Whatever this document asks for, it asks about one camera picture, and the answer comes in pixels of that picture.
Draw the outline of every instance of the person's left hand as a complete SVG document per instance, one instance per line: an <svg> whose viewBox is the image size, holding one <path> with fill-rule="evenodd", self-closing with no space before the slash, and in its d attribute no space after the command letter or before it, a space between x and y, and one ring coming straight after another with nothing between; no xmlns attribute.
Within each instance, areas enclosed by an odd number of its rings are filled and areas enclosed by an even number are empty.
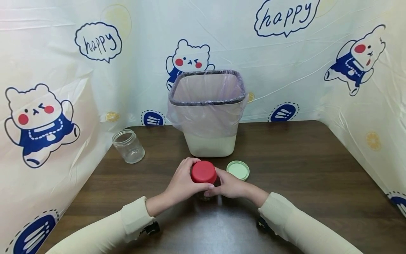
<svg viewBox="0 0 406 254"><path fill-rule="evenodd" d="M145 204L150 216L157 216L169 207L190 198L200 191L214 189L214 185L211 183L194 183L192 181L190 169L198 161L200 160L197 158L182 160L166 190L158 196L147 199Z"/></svg>
<svg viewBox="0 0 406 254"><path fill-rule="evenodd" d="M176 169L171 182L166 188L164 195L173 200L175 204L190 198L193 194L200 191L214 189L214 185L208 182L194 183L190 177L190 169L196 162L197 158L186 158L182 160Z"/></svg>

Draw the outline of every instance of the brown table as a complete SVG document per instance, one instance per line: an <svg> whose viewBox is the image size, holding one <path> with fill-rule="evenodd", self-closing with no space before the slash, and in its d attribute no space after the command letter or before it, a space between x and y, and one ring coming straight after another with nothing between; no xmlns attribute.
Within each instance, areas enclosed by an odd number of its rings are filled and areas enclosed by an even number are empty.
<svg viewBox="0 0 406 254"><path fill-rule="evenodd" d="M129 165L111 148L40 253L143 195L161 193L180 161L190 156L182 133L172 126L133 129L145 158ZM210 159L223 169L232 160L249 165L248 182L285 196L364 253L406 253L406 219L322 123L240 124L234 153ZM246 200L192 198L158 217L161 233L143 235L117 253L301 253L257 230L257 218Z"/></svg>

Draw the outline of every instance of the white trash can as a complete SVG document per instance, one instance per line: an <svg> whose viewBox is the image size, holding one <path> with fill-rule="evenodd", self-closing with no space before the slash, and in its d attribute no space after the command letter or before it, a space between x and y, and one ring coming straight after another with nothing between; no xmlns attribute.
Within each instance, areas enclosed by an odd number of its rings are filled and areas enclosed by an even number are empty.
<svg viewBox="0 0 406 254"><path fill-rule="evenodd" d="M195 157L225 157L234 151L248 96L233 70L186 72L168 96L167 119L184 133Z"/></svg>

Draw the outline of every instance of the red lid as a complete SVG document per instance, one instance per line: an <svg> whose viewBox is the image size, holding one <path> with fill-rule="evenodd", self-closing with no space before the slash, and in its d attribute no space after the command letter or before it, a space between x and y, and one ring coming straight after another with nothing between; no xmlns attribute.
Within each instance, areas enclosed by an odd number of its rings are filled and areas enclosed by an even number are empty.
<svg viewBox="0 0 406 254"><path fill-rule="evenodd" d="M214 184L217 178L216 169L208 161L196 162L192 167L192 181L196 183L209 182Z"/></svg>

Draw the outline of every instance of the glass jar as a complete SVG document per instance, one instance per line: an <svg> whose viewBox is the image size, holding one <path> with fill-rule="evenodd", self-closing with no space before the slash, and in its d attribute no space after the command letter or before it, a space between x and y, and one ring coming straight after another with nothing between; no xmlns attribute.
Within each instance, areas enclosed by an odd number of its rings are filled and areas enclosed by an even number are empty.
<svg viewBox="0 0 406 254"><path fill-rule="evenodd" d="M145 150L132 130L125 129L118 132L113 136L112 141L125 162L133 164L143 159Z"/></svg>
<svg viewBox="0 0 406 254"><path fill-rule="evenodd" d="M192 167L191 178L193 182L209 182L215 187L220 186L220 179L217 176L216 168L209 161L196 162ZM196 193L196 197L202 201L209 201L213 197L205 197L204 191Z"/></svg>

